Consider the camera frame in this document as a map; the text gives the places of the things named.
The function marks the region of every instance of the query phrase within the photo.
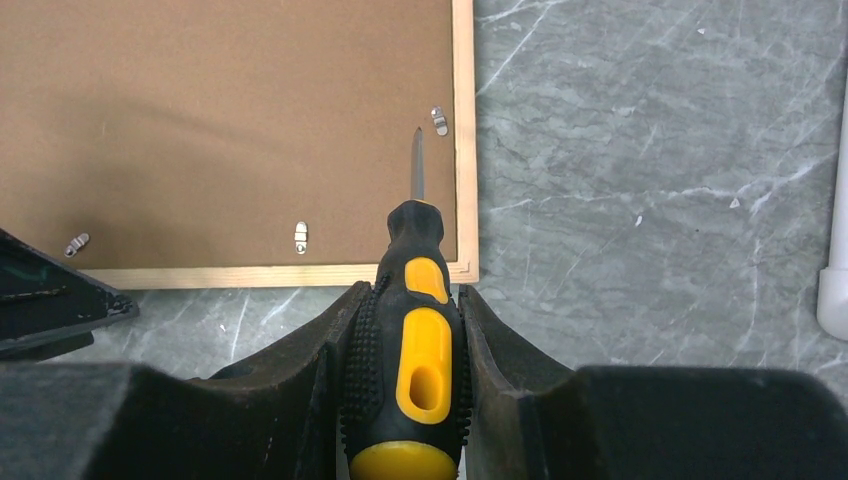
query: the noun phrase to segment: metal clip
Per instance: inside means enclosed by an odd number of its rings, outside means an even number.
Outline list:
[[[297,225],[294,227],[294,250],[299,255],[306,253],[306,234],[306,222],[297,222]]]
[[[430,116],[433,117],[433,124],[436,126],[436,133],[438,133],[440,137],[447,135],[448,121],[445,118],[444,112],[442,112],[442,107],[433,107],[433,110],[430,111]]]
[[[75,257],[89,240],[91,240],[91,237],[87,233],[80,234],[78,237],[71,240],[71,243],[65,248],[65,256],[68,258]]]

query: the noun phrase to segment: screwdriver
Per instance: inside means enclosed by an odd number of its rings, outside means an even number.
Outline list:
[[[471,415],[465,329],[424,201],[422,132],[412,200],[388,217],[388,250],[360,306],[345,359],[342,434],[351,480],[455,479]]]

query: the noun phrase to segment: white pipe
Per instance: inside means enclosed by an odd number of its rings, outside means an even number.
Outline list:
[[[848,340],[848,78],[836,163],[836,195],[830,233],[830,262],[819,274],[816,316],[827,333]]]

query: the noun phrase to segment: yellow and black handle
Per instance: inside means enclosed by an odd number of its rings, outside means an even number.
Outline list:
[[[409,200],[347,349],[342,433],[352,480],[454,479],[470,424],[465,330],[439,210]]]

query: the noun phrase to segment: marble countertop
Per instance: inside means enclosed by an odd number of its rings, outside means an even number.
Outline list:
[[[845,85],[838,0],[475,4],[477,286],[569,367],[814,373]],[[142,317],[60,361],[207,376],[342,288],[137,292]]]

